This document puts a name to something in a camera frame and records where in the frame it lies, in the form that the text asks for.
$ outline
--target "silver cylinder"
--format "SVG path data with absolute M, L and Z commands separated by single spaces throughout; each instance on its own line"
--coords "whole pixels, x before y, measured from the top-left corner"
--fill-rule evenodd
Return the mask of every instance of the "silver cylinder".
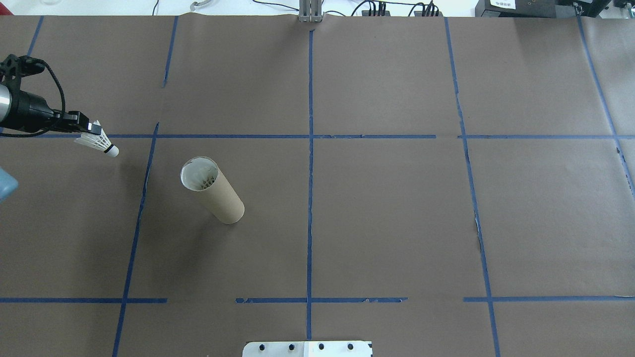
M 2 121 L 11 108 L 11 93 L 9 88 L 0 84 L 0 121 Z

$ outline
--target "white label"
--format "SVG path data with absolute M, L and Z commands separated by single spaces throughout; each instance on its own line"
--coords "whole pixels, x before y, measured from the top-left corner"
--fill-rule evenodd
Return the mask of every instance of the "white label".
M 516 9 L 516 0 L 490 0 L 490 4 L 503 9 Z

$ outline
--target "black cable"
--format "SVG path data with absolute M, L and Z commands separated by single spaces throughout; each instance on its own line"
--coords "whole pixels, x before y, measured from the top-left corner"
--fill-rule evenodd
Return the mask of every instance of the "black cable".
M 357 10 L 358 10 L 358 9 L 359 9 L 362 5 L 364 5 L 364 3 L 370 3 L 370 4 L 372 4 L 372 7 L 373 7 L 375 10 L 377 9 L 377 8 L 375 7 L 375 2 L 374 2 L 374 1 L 371 1 L 371 0 L 364 0 L 364 1 L 362 1 L 361 3 L 359 3 L 359 4 L 357 5 L 357 7 L 355 7 L 355 10 L 353 10 L 353 12 L 351 13 L 351 16 L 355 16 L 355 12 L 357 12 Z M 369 6 L 368 6 L 368 14 L 369 14 L 369 15 L 370 15 L 370 6 L 371 6 L 371 5 L 369 5 Z
M 292 8 L 291 6 L 287 6 L 287 5 L 283 5 L 283 4 L 276 4 L 276 3 L 264 3 L 262 1 L 257 1 L 257 0 L 251 0 L 254 3 L 258 3 L 258 4 L 263 4 L 263 5 L 276 5 L 276 6 L 282 6 L 284 8 L 288 8 L 290 10 L 295 10 L 295 11 L 300 11 L 300 9 L 296 9 L 296 8 Z
M 157 6 L 159 6 L 159 0 L 157 0 L 157 3 L 154 4 L 154 7 L 152 8 L 152 16 L 154 16 L 154 10 L 157 9 Z
M 55 82 L 55 85 L 57 86 L 57 90 L 60 91 L 60 99 L 62 100 L 62 113 L 60 114 L 60 117 L 57 118 L 57 120 L 51 126 L 49 126 L 48 128 L 46 128 L 46 129 L 44 129 L 42 131 L 38 131 L 37 133 L 31 133 L 31 134 L 0 133 L 0 137 L 9 137 L 9 138 L 31 138 L 31 137 L 36 137 L 38 135 L 42 135 L 44 133 L 48 133 L 49 131 L 54 129 L 56 126 L 58 126 L 62 122 L 62 119 L 64 118 L 64 113 L 66 112 L 66 99 L 64 98 L 64 91 L 62 90 L 62 85 L 60 85 L 59 80 L 55 76 L 55 73 L 53 73 L 53 70 L 48 65 L 48 63 L 46 63 L 43 60 L 38 60 L 38 62 L 42 63 L 46 67 L 48 72 L 51 74 L 51 77 L 53 78 L 53 80 Z
M 434 10 L 434 4 L 433 4 L 433 0 L 430 0 L 430 3 L 428 4 L 428 6 L 425 8 L 425 15 L 424 16 L 432 16 L 432 11 Z
M 325 11 L 324 13 L 338 13 L 338 14 L 340 14 L 340 15 L 342 15 L 342 16 L 346 16 L 346 15 L 344 15 L 343 13 L 341 13 L 341 12 L 339 12 L 339 11 L 335 11 L 335 10 Z
M 422 7 L 422 9 L 421 9 L 421 12 L 422 12 L 422 13 L 425 11 L 425 4 L 424 4 L 424 3 L 416 3 L 416 4 L 414 4 L 414 5 L 412 6 L 412 9 L 410 9 L 410 12 L 408 13 L 408 16 L 412 15 L 412 12 L 413 12 L 413 11 L 415 11 L 415 8 L 416 8 L 417 6 L 421 6 L 421 7 Z

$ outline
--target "shuttlecock cork tip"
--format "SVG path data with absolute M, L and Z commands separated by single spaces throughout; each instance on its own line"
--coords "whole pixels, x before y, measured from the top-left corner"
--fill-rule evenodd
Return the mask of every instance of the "shuttlecock cork tip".
M 111 158 L 114 158 L 114 157 L 116 157 L 117 155 L 119 155 L 119 148 L 113 145 L 113 146 L 110 148 L 110 150 L 105 151 L 105 153 L 106 153 L 106 155 L 110 156 Z

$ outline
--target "blue object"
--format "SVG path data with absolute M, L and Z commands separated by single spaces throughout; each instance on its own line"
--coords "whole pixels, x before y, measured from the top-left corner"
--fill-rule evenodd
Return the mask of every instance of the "blue object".
M 16 188 L 18 188 L 18 181 L 0 168 L 0 202 L 4 201 Z

